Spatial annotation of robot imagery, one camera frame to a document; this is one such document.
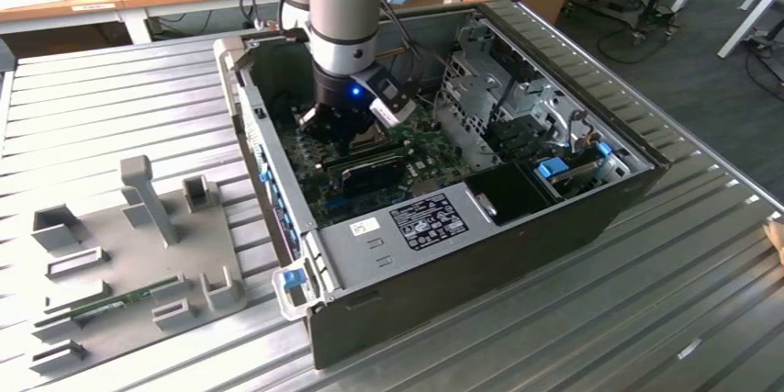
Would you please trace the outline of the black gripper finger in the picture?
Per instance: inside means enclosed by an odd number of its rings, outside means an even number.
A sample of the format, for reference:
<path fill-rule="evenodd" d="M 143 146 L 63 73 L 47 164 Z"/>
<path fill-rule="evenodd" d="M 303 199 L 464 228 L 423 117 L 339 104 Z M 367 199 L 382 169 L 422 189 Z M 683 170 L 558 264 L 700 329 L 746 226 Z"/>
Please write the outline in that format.
<path fill-rule="evenodd" d="M 375 123 L 375 116 L 368 111 L 355 111 L 344 119 L 343 152 L 348 153 L 358 135 L 366 133 Z"/>
<path fill-rule="evenodd" d="M 331 145 L 338 154 L 350 150 L 350 126 L 344 112 L 338 109 L 311 109 L 300 118 L 304 133 L 324 145 Z"/>

